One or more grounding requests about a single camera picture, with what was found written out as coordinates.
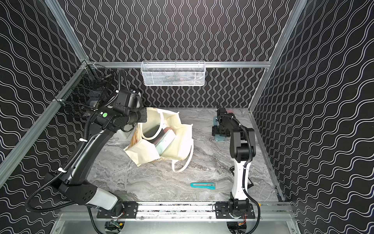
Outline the light blue pencil case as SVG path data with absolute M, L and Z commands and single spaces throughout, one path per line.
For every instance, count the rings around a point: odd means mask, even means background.
M 162 155 L 164 151 L 169 147 L 173 142 L 176 135 L 173 130 L 169 129 L 166 131 L 165 135 L 155 144 L 156 151 L 159 155 Z

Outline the cream canvas tote bag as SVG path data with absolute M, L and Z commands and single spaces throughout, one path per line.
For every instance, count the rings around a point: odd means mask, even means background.
M 139 123 L 124 149 L 137 165 L 165 159 L 175 173 L 183 172 L 192 160 L 192 124 L 183 124 L 178 112 L 147 108 L 147 121 Z

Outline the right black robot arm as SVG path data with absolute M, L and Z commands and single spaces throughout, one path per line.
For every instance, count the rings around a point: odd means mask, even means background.
M 230 198 L 227 202 L 216 202 L 213 205 L 216 218 L 254 218 L 253 205 L 260 207 L 260 204 L 248 192 L 250 182 L 248 172 L 256 156 L 254 129 L 242 125 L 234 113 L 229 113 L 225 108 L 219 108 L 212 127 L 212 135 L 230 138 L 229 153 L 234 162 L 231 168 L 234 182 Z

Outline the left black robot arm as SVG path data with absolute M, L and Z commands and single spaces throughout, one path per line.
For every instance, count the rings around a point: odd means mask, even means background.
M 87 181 L 95 159 L 114 134 L 118 131 L 131 132 L 138 123 L 147 121 L 142 97 L 130 88 L 123 69 L 119 70 L 117 79 L 125 86 L 119 85 L 105 104 L 88 117 L 77 149 L 62 167 L 46 174 L 46 183 L 26 199 L 27 211 L 46 213 L 76 204 L 98 207 L 112 217 L 120 217 L 125 212 L 120 197 Z M 57 189 L 69 202 L 49 208 L 32 206 L 32 199 L 48 187 Z

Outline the teal translucent pencil case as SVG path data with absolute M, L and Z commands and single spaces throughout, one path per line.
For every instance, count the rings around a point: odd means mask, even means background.
M 224 115 L 219 115 L 213 119 L 212 136 L 216 141 L 225 141 L 231 135 L 226 118 Z

